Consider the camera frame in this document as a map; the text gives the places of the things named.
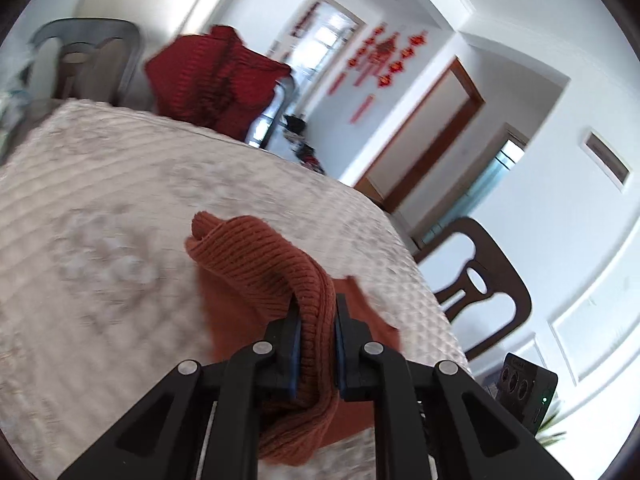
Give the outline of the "beige quilted table cover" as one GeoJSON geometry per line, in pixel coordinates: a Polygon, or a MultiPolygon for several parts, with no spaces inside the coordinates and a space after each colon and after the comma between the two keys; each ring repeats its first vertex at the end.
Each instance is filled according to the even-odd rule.
{"type": "Polygon", "coordinates": [[[464,362],[408,249],[352,188],[207,129],[68,101],[1,169],[1,429],[36,477],[180,361],[212,358],[184,249],[201,210],[261,218],[356,278],[407,359],[464,362]]]}

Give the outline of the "rust orange knit sweater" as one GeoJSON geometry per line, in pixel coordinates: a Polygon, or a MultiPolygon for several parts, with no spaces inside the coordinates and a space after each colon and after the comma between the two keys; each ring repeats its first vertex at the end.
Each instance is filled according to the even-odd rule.
{"type": "Polygon", "coordinates": [[[318,448],[359,434],[373,424],[368,402],[346,403],[333,382],[336,297],[352,318],[366,323],[374,340],[400,347],[398,329],[367,303],[356,278],[331,278],[310,255],[266,222],[242,216],[219,219],[198,212],[186,239],[198,267],[198,288],[212,337],[214,361],[262,339],[269,322],[297,300],[302,320],[300,377],[295,400],[265,402],[258,455],[270,463],[300,466],[318,448]]]}

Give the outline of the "red checked garment on chair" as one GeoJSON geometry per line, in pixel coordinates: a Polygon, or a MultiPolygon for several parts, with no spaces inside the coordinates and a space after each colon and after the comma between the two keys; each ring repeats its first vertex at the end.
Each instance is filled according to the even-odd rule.
{"type": "Polygon", "coordinates": [[[144,66],[157,114],[244,141],[291,67],[245,47],[236,30],[215,25],[175,39],[144,66]]]}

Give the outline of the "dark chair behind red garment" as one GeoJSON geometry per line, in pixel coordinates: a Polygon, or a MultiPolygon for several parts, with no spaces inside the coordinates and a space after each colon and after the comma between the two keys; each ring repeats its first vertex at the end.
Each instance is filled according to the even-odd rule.
{"type": "Polygon", "coordinates": [[[292,76],[278,79],[271,103],[250,125],[245,142],[254,148],[262,150],[268,148],[272,136],[279,128],[285,112],[293,103],[296,93],[296,82],[292,76]]]}

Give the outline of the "dark brown wooden chair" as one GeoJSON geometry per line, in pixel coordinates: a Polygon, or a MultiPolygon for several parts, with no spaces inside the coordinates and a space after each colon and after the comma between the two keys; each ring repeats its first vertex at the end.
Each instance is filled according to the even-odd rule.
{"type": "Polygon", "coordinates": [[[414,256],[416,263],[429,257],[454,234],[467,237],[474,245],[474,255],[466,260],[457,278],[438,292],[439,304],[450,300],[458,292],[463,296],[445,310],[447,320],[454,320],[472,304],[491,299],[497,294],[508,296],[514,303],[514,315],[495,333],[481,340],[469,350],[466,359],[471,362],[525,324],[532,314],[533,303],[529,291],[506,255],[480,223],[470,217],[457,218],[438,232],[414,256]]]}

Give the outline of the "brown wooden door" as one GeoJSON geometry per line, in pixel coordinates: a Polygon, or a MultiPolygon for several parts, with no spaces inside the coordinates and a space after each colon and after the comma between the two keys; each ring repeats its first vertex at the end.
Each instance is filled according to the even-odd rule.
{"type": "Polygon", "coordinates": [[[485,100],[454,58],[355,184],[386,212],[413,192],[482,109],[485,100]]]}

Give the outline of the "red Chinese knot decoration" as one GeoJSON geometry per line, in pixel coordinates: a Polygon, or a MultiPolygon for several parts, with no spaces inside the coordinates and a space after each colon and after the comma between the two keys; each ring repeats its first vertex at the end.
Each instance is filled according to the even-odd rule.
{"type": "Polygon", "coordinates": [[[366,96],[352,110],[349,125],[356,125],[376,100],[378,92],[390,88],[394,80],[405,73],[408,62],[428,44],[426,28],[403,35],[397,29],[387,35],[385,22],[378,24],[352,54],[330,85],[327,96],[335,96],[346,82],[354,89],[364,89],[366,96]]]}

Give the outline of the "grey plastic chair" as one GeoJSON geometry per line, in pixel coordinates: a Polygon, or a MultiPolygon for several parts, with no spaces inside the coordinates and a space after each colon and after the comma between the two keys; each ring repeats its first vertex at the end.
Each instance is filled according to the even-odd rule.
{"type": "Polygon", "coordinates": [[[119,18],[59,18],[29,40],[35,52],[58,42],[52,100],[85,99],[119,105],[142,55],[140,28],[119,18]]]}

